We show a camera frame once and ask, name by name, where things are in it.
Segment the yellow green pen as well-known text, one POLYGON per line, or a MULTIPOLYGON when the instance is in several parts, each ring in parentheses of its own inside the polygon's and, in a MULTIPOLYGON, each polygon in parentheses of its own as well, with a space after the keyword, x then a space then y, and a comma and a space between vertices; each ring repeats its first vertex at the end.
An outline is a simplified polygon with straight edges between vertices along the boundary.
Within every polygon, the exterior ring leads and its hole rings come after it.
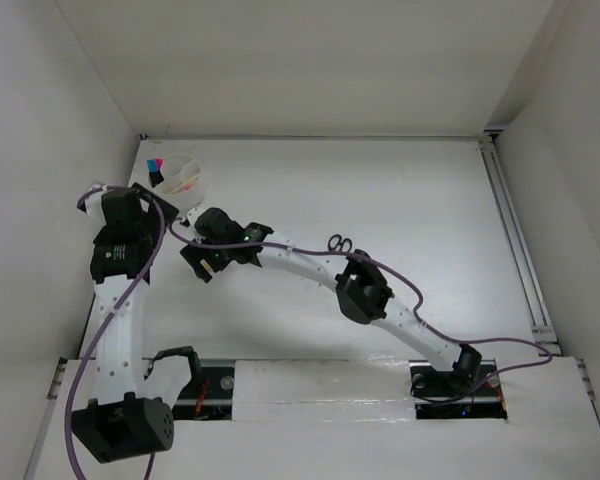
POLYGON ((196 174, 192 177, 190 177, 189 179, 187 179, 186 181, 182 182, 181 184, 177 185, 171 192, 171 195, 175 195, 175 194, 180 194, 182 192, 185 192, 189 189, 191 189, 196 182, 198 181, 200 177, 200 174, 196 174))

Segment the pink red pen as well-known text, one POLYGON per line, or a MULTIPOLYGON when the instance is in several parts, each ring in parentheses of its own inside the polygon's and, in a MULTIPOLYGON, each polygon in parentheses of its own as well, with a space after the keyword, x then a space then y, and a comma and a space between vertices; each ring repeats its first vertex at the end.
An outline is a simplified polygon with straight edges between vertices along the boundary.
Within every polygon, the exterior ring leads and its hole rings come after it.
POLYGON ((196 185, 196 183, 198 182, 199 179, 200 179, 199 174, 190 177, 189 179, 187 179, 185 182, 183 182, 180 185, 178 192, 183 193, 183 192, 186 192, 186 191, 192 189, 196 185))

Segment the black handled scissors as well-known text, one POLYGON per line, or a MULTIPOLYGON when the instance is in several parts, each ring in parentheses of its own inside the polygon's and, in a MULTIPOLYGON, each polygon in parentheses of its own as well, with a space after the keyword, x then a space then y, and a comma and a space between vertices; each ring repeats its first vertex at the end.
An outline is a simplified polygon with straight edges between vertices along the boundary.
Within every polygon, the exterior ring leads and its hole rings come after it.
POLYGON ((327 242, 327 249, 329 251, 341 251, 350 252, 353 248, 353 242, 350 238, 343 236, 342 234, 335 233, 330 236, 327 242))

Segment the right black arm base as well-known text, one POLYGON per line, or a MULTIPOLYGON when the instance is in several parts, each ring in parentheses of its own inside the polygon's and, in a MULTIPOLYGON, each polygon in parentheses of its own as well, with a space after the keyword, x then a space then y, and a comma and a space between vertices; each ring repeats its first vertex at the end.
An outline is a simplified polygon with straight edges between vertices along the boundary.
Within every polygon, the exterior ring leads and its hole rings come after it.
POLYGON ((426 362, 411 363, 410 375, 417 420, 508 419, 498 376, 466 386, 426 362))

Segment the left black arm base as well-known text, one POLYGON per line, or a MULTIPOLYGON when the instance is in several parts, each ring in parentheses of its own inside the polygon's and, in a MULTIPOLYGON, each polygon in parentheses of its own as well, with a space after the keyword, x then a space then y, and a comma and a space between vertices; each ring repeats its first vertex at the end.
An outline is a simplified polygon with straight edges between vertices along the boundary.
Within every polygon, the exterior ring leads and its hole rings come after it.
POLYGON ((192 346, 159 351, 148 361, 144 379, 149 397, 172 407, 175 420, 232 419, 233 360, 201 360, 192 346))

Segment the blue black highlighter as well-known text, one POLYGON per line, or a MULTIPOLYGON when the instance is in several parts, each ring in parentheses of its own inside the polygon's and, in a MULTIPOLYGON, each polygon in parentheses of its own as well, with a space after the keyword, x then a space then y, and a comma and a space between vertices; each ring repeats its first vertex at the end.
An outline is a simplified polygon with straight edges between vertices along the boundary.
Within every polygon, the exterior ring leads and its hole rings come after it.
POLYGON ((148 159, 146 161, 147 164, 147 180, 148 180, 148 184, 151 188, 153 188, 155 186, 155 174, 158 172, 158 170, 156 169, 156 162, 154 159, 148 159))

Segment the tan eraser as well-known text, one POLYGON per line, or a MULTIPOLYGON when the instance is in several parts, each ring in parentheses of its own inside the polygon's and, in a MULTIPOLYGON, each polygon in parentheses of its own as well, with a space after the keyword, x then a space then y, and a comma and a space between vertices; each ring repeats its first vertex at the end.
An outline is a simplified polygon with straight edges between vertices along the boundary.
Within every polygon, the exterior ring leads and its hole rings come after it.
POLYGON ((206 262, 201 262, 202 267, 205 269, 205 271, 209 274, 212 274, 213 270, 211 268, 211 266, 206 263, 206 262))

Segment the pink black highlighter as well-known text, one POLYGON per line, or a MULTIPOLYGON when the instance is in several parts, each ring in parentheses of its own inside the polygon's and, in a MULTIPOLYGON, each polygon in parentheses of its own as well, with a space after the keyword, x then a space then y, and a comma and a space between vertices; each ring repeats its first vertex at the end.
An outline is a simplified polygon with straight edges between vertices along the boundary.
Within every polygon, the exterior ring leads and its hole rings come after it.
POLYGON ((156 187, 164 181, 164 177, 161 172, 162 165, 162 158, 152 158, 147 161, 149 183, 152 188, 156 187))

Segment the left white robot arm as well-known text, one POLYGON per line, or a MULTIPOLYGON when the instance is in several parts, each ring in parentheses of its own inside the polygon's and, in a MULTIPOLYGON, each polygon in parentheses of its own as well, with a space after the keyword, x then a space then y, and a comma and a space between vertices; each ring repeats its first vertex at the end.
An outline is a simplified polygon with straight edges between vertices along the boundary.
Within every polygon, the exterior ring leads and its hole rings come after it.
POLYGON ((98 329, 86 352, 94 387, 86 407, 67 406, 65 438, 101 464, 167 451, 176 400, 204 386, 192 347, 162 350, 149 365, 142 354, 150 269, 178 211, 138 184, 96 184, 78 207, 102 224, 90 263, 98 329))

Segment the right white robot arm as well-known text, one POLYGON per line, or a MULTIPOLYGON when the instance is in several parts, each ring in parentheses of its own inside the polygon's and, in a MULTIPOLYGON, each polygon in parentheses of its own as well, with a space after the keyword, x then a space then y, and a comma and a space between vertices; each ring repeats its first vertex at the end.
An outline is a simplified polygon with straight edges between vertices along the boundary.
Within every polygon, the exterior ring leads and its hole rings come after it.
POLYGON ((335 293, 341 314, 360 325, 378 327, 421 354, 439 372, 445 387, 463 394, 479 379, 481 354, 446 340, 424 325, 395 297, 379 266, 362 250, 329 250, 315 255, 271 227, 251 222, 243 227, 218 207, 194 208, 184 224, 194 234, 181 256, 208 283, 231 263, 279 270, 311 280, 335 293))

